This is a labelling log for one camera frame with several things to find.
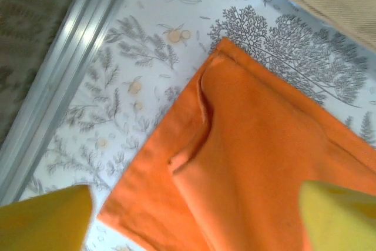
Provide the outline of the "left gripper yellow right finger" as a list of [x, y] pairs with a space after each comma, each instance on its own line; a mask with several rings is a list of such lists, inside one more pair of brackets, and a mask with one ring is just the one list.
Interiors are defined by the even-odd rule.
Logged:
[[375, 196], [310, 180], [299, 209], [303, 250], [375, 250]]

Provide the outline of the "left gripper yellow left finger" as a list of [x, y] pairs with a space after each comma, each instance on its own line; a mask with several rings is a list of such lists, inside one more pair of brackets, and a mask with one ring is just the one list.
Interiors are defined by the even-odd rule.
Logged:
[[1, 250], [81, 250], [92, 217], [88, 185], [1, 207]]

